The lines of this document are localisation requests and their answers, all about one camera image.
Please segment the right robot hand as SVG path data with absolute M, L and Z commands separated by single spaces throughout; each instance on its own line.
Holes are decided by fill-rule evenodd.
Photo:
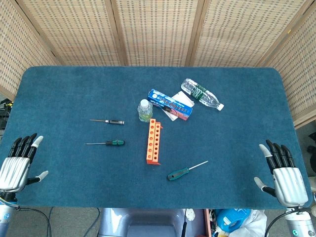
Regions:
M 259 148 L 266 158 L 274 187 L 265 185 L 259 177 L 254 177 L 258 188 L 276 197 L 287 208 L 302 207 L 308 201 L 308 194 L 299 168 L 296 167 L 291 151 L 285 145 L 266 140 Z

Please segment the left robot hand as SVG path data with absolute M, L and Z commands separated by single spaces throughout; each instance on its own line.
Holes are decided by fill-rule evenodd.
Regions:
M 49 171 L 44 171 L 33 178 L 28 173 L 43 136 L 36 133 L 24 138 L 17 138 L 4 159 L 0 169 L 0 191 L 3 193 L 21 192 L 26 185 L 41 182 Z

